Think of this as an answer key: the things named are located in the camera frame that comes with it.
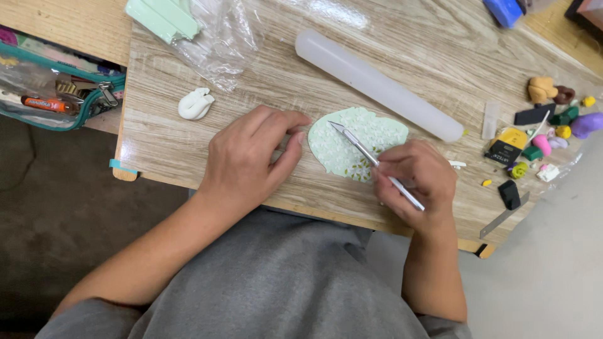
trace zipper pull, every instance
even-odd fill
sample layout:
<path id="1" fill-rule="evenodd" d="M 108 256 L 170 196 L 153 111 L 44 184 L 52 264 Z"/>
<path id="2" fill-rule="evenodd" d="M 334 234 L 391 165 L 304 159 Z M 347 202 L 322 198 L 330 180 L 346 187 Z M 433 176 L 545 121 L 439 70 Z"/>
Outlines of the zipper pull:
<path id="1" fill-rule="evenodd" d="M 113 96 L 113 94 L 111 94 L 110 91 L 110 89 L 113 89 L 112 83 L 110 83 L 109 81 L 103 81 L 102 83 L 98 84 L 98 89 L 100 89 L 103 95 L 105 96 L 105 100 L 107 100 L 109 106 L 115 107 L 119 105 L 119 101 L 115 99 L 115 97 Z"/>

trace craft knife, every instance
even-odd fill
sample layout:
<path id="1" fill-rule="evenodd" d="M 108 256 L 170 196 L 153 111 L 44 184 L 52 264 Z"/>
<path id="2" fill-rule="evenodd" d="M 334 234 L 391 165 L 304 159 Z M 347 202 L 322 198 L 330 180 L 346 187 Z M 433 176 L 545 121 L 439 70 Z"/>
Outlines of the craft knife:
<path id="1" fill-rule="evenodd" d="M 331 124 L 333 127 L 335 127 L 336 130 L 343 134 L 352 143 L 352 145 L 356 146 L 360 153 L 362 153 L 362 155 L 364 155 L 368 159 L 368 161 L 373 164 L 373 166 L 379 167 L 379 161 L 368 151 L 368 149 L 362 144 L 362 142 L 360 142 L 360 140 L 358 140 L 350 131 L 348 131 L 345 126 L 332 121 L 329 121 L 329 124 Z M 393 183 L 394 186 L 398 189 L 398 191 L 400 191 L 400 193 L 402 193 L 402 195 L 404 195 L 408 199 L 408 201 L 410 201 L 411 204 L 414 205 L 417 211 L 425 211 L 425 207 L 421 204 L 421 202 L 418 201 L 417 198 L 415 198 L 410 192 L 408 192 L 408 190 L 404 187 L 404 185 L 402 185 L 400 181 L 398 181 L 398 179 L 394 177 L 388 178 L 391 183 Z"/>
<path id="2" fill-rule="evenodd" d="M 518 209 L 520 209 L 523 205 L 525 205 L 528 202 L 528 200 L 529 200 L 529 192 L 524 194 L 523 197 L 521 197 L 519 199 L 520 205 L 518 208 L 516 208 L 512 211 L 506 209 L 505 212 L 502 212 L 490 224 L 486 225 L 486 227 L 484 227 L 481 231 L 479 231 L 479 238 L 484 239 L 484 237 L 487 236 L 488 233 L 492 232 L 495 228 L 498 227 L 498 225 L 502 224 L 503 221 L 507 220 L 508 217 L 510 217 L 513 213 L 515 213 Z"/>

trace gray sleeve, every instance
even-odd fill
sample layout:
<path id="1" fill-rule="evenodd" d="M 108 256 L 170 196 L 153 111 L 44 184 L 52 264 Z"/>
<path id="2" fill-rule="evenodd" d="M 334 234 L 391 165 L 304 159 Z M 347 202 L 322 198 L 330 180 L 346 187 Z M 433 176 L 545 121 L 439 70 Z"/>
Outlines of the gray sleeve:
<path id="1" fill-rule="evenodd" d="M 135 309 L 88 299 L 49 321 L 36 339 L 125 339 L 141 315 Z"/>
<path id="2" fill-rule="evenodd" d="M 418 320 L 425 328 L 427 335 L 432 339 L 472 339 L 469 327 L 465 323 L 452 320 L 421 315 Z"/>

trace orange battery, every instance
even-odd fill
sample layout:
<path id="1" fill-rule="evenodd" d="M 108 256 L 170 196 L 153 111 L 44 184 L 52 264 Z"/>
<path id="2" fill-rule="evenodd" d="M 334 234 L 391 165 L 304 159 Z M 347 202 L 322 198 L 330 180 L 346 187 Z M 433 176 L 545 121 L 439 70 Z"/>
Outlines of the orange battery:
<path id="1" fill-rule="evenodd" d="M 21 103 L 25 106 L 34 107 L 37 109 L 51 110 L 53 112 L 60 112 L 70 114 L 73 111 L 73 107 L 70 103 L 65 103 L 57 99 L 39 99 L 27 96 L 21 97 Z"/>

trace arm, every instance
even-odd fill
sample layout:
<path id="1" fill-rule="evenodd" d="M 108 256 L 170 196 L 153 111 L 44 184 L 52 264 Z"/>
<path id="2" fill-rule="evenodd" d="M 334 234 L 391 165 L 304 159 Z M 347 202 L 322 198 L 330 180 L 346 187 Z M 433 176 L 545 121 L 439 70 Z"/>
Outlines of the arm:
<path id="1" fill-rule="evenodd" d="M 209 143 L 203 181 L 195 195 L 79 282 L 53 317 L 76 303 L 102 298 L 124 305 L 151 303 L 197 253 L 266 200 L 293 171 L 312 121 L 300 112 L 259 106 Z M 270 157 L 293 134 L 276 162 Z"/>
<path id="2" fill-rule="evenodd" d="M 431 145 L 411 140 L 379 156 L 373 170 L 375 194 L 415 231 L 404 265 L 402 297 L 418 314 L 467 321 L 467 305 L 458 270 L 456 229 L 452 216 L 456 173 Z M 412 180 L 425 205 L 416 211 L 387 176 Z"/>

